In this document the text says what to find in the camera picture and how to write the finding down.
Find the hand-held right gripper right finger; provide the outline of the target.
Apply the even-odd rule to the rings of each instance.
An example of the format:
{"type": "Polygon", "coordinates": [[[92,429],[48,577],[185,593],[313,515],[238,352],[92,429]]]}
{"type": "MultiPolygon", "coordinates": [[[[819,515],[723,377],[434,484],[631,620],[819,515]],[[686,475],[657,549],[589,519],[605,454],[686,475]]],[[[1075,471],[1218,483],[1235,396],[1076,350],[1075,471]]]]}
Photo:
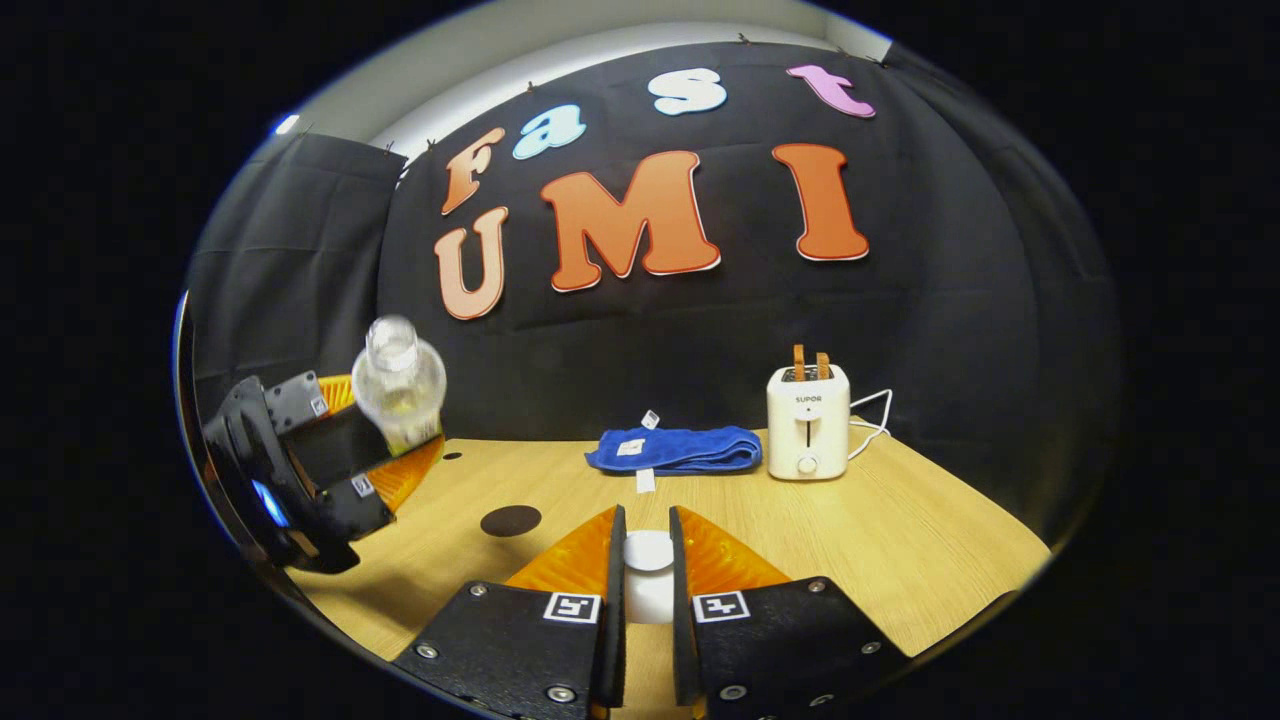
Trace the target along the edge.
{"type": "Polygon", "coordinates": [[[792,579],[704,516],[669,510],[673,679],[695,719],[835,719],[913,664],[829,577],[792,579]]]}

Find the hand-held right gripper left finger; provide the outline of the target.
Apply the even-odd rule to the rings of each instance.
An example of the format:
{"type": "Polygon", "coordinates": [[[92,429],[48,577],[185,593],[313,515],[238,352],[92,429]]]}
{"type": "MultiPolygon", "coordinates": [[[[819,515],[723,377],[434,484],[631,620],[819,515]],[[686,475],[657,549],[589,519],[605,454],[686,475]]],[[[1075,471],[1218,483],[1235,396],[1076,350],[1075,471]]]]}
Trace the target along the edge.
{"type": "Polygon", "coordinates": [[[506,583],[465,583],[396,667],[499,719],[608,719],[625,702],[626,529],[614,506],[506,583]]]}

